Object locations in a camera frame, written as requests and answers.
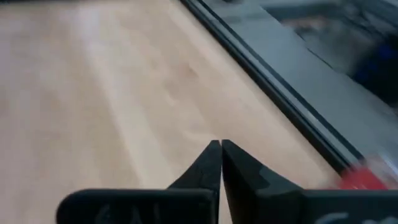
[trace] light wood grain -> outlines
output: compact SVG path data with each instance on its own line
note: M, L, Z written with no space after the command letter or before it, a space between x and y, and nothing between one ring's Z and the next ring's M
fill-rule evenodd
M54 223L82 188L164 188L211 139L302 187L335 176L176 1L2 5L0 71L3 224Z

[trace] red object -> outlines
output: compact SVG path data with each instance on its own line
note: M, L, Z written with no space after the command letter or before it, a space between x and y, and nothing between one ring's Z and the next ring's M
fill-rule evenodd
M387 186L368 167L359 167L343 174L337 184L339 189L387 190Z

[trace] wooden table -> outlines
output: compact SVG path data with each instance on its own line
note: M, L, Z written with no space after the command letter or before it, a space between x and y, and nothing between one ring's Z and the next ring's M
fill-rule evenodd
M78 189L164 188L211 139L302 187L336 175L178 1L1 5L0 49L0 223L54 223Z

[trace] black plastic part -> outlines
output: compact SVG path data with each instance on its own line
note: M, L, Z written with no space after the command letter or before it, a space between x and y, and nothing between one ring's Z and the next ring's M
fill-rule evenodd
M397 190L304 190L231 141L222 147L234 224L398 223Z
M214 223L210 190L82 190L57 211L58 224Z
M296 198L274 200L273 196L297 192L301 188L261 164L233 142L223 140L222 146L224 186L233 223L290 221L293 210L297 213L297 207L288 205L296 203ZM268 200L259 200L258 191L268 195Z
M232 41L224 35L222 31L214 25L211 19L207 18L201 10L206 10L213 16L234 38L242 44L268 71L275 76L315 117L335 136L352 155L357 159L363 156L350 144L330 123L328 123L312 106L305 101L270 65L263 61L250 46L248 46L238 34L236 34L222 18L213 12L202 0L180 0L185 7L202 23L202 25L212 34L212 36L225 48L225 50L239 63L239 65L256 82L259 88L278 106L293 125L308 139L314 148L325 158L325 160L338 173L350 167L351 163L343 156L340 151L327 140L323 134L319 133L301 112L271 83L266 76L235 46Z
M218 223L222 150L212 141L165 190L82 190L57 210L58 224Z

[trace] wooden surface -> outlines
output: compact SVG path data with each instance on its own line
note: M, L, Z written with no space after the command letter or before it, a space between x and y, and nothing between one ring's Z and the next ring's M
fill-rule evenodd
M164 188L211 139L302 187L335 176L177 1L1 5L0 68L2 224L54 223L82 188Z

